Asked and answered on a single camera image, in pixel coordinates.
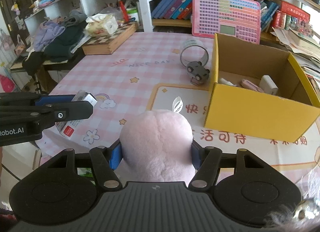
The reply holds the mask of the white power adapter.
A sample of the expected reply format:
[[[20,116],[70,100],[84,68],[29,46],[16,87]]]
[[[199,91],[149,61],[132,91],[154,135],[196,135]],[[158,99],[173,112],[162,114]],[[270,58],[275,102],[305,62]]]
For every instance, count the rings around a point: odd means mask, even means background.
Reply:
[[[274,83],[274,81],[271,79],[269,75],[263,75],[259,82],[259,88],[261,88],[264,93],[270,94],[270,95],[276,95],[278,92],[278,87]]]

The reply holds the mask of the row of books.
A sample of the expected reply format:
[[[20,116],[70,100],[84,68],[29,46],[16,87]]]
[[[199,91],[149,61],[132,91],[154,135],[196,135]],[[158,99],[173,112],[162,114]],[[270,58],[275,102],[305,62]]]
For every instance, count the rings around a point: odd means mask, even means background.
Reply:
[[[284,14],[304,23],[310,21],[310,14],[285,1],[186,0],[173,8],[164,18],[153,18],[153,25],[191,27],[195,34],[214,35],[240,30],[259,33]]]

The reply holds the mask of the pile of clothes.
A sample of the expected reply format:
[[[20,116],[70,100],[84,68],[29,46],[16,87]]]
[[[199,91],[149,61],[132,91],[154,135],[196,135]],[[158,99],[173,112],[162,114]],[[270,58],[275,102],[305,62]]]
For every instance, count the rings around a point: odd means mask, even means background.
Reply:
[[[46,20],[38,27],[31,41],[28,57],[22,67],[35,75],[45,61],[63,62],[73,58],[77,49],[90,39],[85,31],[87,15],[77,10],[64,18]]]

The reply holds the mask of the stack of papers and books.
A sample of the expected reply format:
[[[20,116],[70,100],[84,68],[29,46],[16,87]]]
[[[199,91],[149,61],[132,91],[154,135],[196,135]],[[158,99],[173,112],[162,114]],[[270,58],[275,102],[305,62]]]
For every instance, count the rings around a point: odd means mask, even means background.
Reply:
[[[316,86],[316,90],[319,91],[319,44],[313,38],[304,36],[291,28],[289,30],[273,28],[272,34],[292,53],[309,61],[300,62],[300,64],[311,82]]]

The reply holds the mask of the pink pig plush toy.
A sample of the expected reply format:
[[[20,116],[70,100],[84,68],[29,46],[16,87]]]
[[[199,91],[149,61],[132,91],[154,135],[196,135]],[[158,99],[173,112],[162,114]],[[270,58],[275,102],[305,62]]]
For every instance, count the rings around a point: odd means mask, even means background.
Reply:
[[[127,121],[119,140],[130,178],[138,182],[185,182],[195,175],[188,120],[171,110],[148,110]]]

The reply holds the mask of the yellow cardboard box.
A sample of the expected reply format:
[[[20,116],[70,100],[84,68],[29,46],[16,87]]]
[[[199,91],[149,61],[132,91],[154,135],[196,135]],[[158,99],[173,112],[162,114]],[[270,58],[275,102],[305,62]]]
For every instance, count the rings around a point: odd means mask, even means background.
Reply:
[[[319,98],[289,52],[216,34],[210,73],[206,128],[294,142],[319,118]],[[264,75],[276,95],[218,82],[258,83]]]

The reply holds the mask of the red doll figure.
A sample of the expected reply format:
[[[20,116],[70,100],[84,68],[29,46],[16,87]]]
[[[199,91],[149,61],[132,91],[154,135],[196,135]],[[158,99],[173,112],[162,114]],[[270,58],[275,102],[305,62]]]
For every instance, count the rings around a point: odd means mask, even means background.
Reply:
[[[118,2],[118,5],[119,5],[122,13],[123,13],[123,17],[124,17],[125,23],[128,23],[130,21],[130,19],[129,19],[129,16],[127,14],[127,10],[126,10],[126,8],[124,6],[123,0],[117,0],[117,2]]]

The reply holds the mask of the grey toy car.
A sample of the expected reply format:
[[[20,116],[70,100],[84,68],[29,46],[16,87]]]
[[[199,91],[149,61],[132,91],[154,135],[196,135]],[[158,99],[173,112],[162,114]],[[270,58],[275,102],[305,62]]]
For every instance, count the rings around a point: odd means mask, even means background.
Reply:
[[[192,61],[187,65],[188,74],[191,76],[191,83],[202,85],[207,82],[210,75],[210,69],[206,69],[200,61]]]

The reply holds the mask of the wooden chess box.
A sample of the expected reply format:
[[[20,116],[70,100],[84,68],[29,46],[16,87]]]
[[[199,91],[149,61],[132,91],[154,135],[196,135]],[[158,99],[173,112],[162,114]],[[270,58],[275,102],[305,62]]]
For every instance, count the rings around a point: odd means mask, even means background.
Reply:
[[[138,23],[135,21],[123,24],[112,35],[92,37],[84,43],[82,50],[86,56],[112,54],[136,32],[137,28]]]

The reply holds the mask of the floral tissue pack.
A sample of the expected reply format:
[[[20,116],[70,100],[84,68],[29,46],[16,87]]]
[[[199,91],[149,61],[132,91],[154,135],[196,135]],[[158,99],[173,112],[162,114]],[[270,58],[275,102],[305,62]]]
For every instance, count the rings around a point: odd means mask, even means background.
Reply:
[[[86,32],[92,37],[110,36],[118,29],[118,23],[112,14],[96,14],[86,19]]]

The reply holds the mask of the pink eraser case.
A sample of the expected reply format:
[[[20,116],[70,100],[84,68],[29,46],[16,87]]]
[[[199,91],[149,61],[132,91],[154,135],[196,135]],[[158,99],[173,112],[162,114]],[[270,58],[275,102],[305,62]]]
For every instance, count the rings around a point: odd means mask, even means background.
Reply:
[[[253,90],[255,92],[264,93],[264,91],[259,86],[257,86],[256,84],[252,83],[251,81],[249,81],[247,79],[242,79],[240,81],[240,85],[242,86],[242,88],[245,88],[248,90]]]

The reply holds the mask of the pink checkered table mat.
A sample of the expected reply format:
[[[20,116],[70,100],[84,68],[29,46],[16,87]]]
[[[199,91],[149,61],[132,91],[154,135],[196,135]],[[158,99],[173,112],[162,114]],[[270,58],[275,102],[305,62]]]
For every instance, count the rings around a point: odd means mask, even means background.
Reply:
[[[180,62],[180,49],[190,34],[139,32],[113,54],[86,56],[55,87],[54,95],[91,93],[97,100],[93,115],[80,123],[70,139],[56,127],[43,132],[37,142],[42,162],[65,148],[77,153],[97,146],[110,146],[129,119],[151,108],[171,109],[176,97],[183,101],[182,114],[201,146],[214,146],[225,153],[246,148],[293,182],[319,166],[319,124],[313,124],[298,140],[259,139],[203,125],[207,93],[191,84]]]

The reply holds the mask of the white red small carton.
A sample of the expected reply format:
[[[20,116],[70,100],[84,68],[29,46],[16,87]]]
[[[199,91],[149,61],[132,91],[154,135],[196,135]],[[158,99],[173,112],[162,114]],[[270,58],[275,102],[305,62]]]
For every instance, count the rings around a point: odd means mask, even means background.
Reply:
[[[91,94],[84,90],[78,91],[75,97],[72,98],[72,102],[88,102],[90,104],[89,109],[76,109],[77,113],[80,113],[81,116],[88,116],[84,119],[90,118],[93,114],[93,108],[97,104],[96,98]],[[67,139],[71,139],[71,137],[75,134],[76,129],[80,126],[83,119],[78,120],[68,120],[57,122],[55,127],[57,128],[58,132]]]

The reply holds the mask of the clear tape roll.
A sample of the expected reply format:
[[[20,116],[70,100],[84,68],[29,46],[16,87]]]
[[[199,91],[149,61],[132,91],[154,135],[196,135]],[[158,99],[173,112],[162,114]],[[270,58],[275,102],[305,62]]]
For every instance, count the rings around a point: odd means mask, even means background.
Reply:
[[[191,62],[200,62],[202,66],[206,66],[208,61],[209,52],[202,41],[189,39],[182,44],[180,62],[185,68]]]

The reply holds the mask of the dark blue spray bottle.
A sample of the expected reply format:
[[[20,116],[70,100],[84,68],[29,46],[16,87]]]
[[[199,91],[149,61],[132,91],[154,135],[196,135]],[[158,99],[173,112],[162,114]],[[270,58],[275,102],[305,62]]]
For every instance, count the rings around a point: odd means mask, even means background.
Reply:
[[[219,83],[219,84],[224,84],[224,85],[236,87],[235,84],[233,84],[232,82],[230,82],[230,81],[228,81],[228,80],[225,80],[225,79],[223,79],[223,78],[220,78],[220,79],[218,80],[218,83]]]

